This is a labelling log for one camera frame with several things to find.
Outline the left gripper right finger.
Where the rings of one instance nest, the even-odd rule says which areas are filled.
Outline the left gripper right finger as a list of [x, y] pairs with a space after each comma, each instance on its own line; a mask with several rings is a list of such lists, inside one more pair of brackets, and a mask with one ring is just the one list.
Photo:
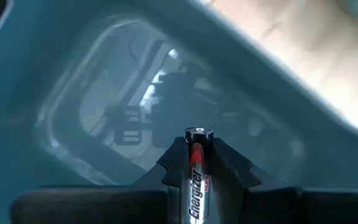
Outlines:
[[287, 184], [220, 138], [211, 170], [221, 224], [358, 224], [358, 189]]

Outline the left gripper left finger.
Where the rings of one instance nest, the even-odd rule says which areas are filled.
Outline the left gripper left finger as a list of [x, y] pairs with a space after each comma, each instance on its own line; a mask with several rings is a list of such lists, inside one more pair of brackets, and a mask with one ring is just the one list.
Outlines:
[[17, 197], [11, 224], [183, 224], [183, 137], [131, 185], [49, 186]]

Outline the silver black Energizer battery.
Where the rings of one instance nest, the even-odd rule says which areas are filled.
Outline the silver black Energizer battery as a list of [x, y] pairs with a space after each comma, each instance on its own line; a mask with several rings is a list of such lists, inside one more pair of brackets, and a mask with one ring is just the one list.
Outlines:
[[205, 224], [209, 215], [209, 185], [211, 183], [211, 155], [213, 130], [187, 128], [188, 173], [186, 177], [185, 224]]

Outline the blue plastic bin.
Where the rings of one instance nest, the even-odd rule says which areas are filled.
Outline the blue plastic bin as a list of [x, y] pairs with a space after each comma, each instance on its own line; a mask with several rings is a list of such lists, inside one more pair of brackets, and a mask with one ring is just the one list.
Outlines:
[[31, 190], [133, 184], [191, 127], [287, 184], [358, 189], [358, 129], [199, 0], [14, 0], [0, 224]]

